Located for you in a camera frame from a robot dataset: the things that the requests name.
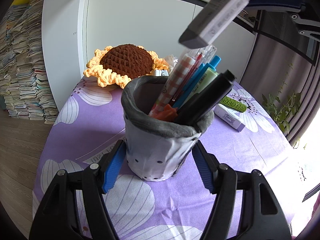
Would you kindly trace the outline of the white eraser with grey sleeve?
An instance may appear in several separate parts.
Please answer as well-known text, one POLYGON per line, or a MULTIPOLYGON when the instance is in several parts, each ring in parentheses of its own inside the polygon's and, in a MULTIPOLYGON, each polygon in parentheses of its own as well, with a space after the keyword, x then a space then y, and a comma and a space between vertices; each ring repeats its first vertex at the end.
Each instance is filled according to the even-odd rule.
POLYGON ((214 42, 250 0, 210 0, 180 36, 179 44, 199 49, 214 42))

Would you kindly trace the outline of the blue pen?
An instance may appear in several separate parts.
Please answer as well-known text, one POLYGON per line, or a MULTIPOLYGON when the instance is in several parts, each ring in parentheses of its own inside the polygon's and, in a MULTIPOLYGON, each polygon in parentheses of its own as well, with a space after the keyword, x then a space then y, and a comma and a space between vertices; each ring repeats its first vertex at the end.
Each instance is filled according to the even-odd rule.
POLYGON ((214 56, 213 59, 206 64, 201 64, 199 69, 197 71, 197 75, 193 78, 192 83, 187 87, 187 89, 182 93, 182 95, 178 98, 178 100, 173 104, 174 108, 180 108, 183 104, 185 104, 185 100, 188 97, 188 95, 191 93, 192 89, 195 87, 199 79, 202 77, 204 72, 207 70, 208 67, 215 68, 220 63, 221 57, 214 56))

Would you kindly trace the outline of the clear translucent pen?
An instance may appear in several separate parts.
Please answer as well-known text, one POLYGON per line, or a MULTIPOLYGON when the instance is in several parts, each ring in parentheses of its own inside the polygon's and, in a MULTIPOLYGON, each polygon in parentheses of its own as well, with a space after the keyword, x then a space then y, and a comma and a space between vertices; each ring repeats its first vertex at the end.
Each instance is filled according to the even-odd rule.
POLYGON ((186 49, 183 53, 187 54, 189 57, 193 58, 199 63, 206 64, 212 60, 216 51, 217 48, 213 44, 210 44, 204 48, 186 49))

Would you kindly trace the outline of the light green pen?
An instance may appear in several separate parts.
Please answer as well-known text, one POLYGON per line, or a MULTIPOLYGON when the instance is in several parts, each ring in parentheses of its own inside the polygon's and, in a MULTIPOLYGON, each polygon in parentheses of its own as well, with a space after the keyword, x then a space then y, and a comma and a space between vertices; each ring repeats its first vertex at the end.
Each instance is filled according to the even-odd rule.
POLYGON ((195 87, 192 89, 191 93, 188 95, 184 103, 191 99, 194 94, 203 91, 217 76, 218 73, 216 72, 215 68, 208 67, 195 87))

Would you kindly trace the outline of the red gel pen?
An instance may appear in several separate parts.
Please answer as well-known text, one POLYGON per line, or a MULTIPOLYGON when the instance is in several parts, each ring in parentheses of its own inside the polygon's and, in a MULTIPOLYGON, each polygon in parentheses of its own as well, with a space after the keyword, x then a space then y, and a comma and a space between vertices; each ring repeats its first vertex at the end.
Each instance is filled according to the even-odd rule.
POLYGON ((197 70, 199 64, 201 63, 201 59, 202 58, 203 58, 203 53, 202 52, 197 53, 196 58, 195 58, 195 62, 193 63, 193 65, 190 68, 188 74, 186 75, 186 77, 184 78, 183 82, 181 83, 179 89, 177 90, 177 92, 175 93, 175 95, 172 98, 173 102, 175 102, 177 100, 177 98, 180 96, 184 86, 187 84, 189 79, 192 77, 192 75, 195 72, 195 70, 197 70))

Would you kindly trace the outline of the grey white fabric pen holder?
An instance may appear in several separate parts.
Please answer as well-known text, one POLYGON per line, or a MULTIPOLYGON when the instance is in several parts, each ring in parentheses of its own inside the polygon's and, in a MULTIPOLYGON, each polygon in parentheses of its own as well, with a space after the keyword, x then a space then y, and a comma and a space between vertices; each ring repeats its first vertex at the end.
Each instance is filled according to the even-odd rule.
POLYGON ((166 77, 138 77, 121 95, 128 166, 139 178, 151 182, 173 176, 214 119, 213 111, 193 126, 150 117, 148 113, 166 81, 166 77))

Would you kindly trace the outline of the black marker pen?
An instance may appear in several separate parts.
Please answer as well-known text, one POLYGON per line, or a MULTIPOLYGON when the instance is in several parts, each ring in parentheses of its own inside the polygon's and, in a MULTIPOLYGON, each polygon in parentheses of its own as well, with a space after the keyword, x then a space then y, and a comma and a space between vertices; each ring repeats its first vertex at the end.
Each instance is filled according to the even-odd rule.
POLYGON ((233 87, 235 76, 226 70, 219 74, 204 90, 194 94, 177 111, 174 123, 193 126, 207 114, 233 87))

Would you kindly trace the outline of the pink checkered pen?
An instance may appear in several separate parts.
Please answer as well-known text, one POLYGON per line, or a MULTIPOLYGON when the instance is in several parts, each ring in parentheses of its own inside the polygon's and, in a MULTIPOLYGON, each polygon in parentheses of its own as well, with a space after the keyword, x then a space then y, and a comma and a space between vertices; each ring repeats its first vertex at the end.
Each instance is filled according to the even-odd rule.
POLYGON ((179 59, 174 70, 171 72, 163 86, 159 97, 155 101, 149 116, 155 117, 158 113, 164 110, 164 107, 173 98, 194 63, 195 59, 189 54, 184 54, 183 57, 179 59))

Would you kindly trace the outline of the pink striped curtain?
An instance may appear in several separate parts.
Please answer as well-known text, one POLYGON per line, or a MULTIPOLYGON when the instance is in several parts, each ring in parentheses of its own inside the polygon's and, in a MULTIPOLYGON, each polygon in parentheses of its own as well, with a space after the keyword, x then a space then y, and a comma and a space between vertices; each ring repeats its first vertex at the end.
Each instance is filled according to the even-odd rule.
POLYGON ((293 90, 301 92, 301 106, 294 117, 288 119, 290 131, 284 135, 294 145, 311 125, 319 111, 319 42, 310 39, 305 54, 294 52, 286 61, 290 77, 280 96, 284 100, 293 90))

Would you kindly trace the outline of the green potted plant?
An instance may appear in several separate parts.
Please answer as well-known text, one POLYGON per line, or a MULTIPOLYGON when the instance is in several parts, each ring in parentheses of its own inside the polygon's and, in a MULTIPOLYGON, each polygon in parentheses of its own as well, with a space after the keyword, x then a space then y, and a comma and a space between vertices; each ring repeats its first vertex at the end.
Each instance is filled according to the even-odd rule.
POLYGON ((286 79, 290 77, 289 71, 286 71, 285 78, 282 80, 276 95, 269 93, 268 96, 262 94, 262 106, 266 113, 271 117, 279 129, 285 133, 290 131, 290 124, 288 119, 294 117, 301 106, 301 92, 297 93, 294 90, 290 92, 284 100, 280 99, 285 87, 289 85, 286 79))

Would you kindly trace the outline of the white correction tape dispenser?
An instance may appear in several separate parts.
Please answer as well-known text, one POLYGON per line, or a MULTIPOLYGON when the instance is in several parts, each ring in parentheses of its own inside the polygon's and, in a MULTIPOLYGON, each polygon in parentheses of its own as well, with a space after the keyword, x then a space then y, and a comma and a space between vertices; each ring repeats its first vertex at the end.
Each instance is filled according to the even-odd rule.
POLYGON ((240 117, 236 115, 235 110, 231 108, 217 104, 214 107, 214 113, 238 132, 241 132, 245 128, 245 124, 240 120, 240 117))

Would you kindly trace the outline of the stack of books on floor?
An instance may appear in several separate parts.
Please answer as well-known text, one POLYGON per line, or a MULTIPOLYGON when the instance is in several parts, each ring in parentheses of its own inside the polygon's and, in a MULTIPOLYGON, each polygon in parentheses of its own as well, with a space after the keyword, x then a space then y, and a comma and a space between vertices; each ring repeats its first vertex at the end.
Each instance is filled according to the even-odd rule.
POLYGON ((44 64, 43 2, 12 5, 1 20, 1 97, 9 116, 53 124, 59 111, 44 64))

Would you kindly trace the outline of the crochet sunflower with green stem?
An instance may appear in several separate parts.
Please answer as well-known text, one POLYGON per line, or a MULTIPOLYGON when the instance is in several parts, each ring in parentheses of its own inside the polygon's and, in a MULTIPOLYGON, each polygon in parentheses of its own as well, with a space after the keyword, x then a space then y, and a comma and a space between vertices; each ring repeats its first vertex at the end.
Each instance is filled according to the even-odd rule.
MULTIPOLYGON (((107 46, 103 50, 95 50, 94 57, 86 64, 84 75, 95 77, 100 87, 116 84, 125 88, 130 81, 138 77, 146 75, 169 77, 178 61, 174 60, 173 57, 160 58, 156 52, 147 51, 144 47, 133 44, 122 44, 116 47, 107 46)), ((200 65, 201 63, 184 86, 180 96, 192 83, 197 71, 200 70, 200 65)), ((175 102, 171 99, 168 104, 173 107, 175 102)))

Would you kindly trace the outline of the white bookshelf cabinet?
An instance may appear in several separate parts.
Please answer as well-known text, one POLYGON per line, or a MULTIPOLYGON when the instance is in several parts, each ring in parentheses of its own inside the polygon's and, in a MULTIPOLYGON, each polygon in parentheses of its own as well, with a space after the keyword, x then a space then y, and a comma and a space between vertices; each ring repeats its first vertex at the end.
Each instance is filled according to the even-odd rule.
POLYGON ((96 49, 130 43, 179 56, 178 39, 204 6, 203 0, 44 0, 42 48, 57 107, 96 49))

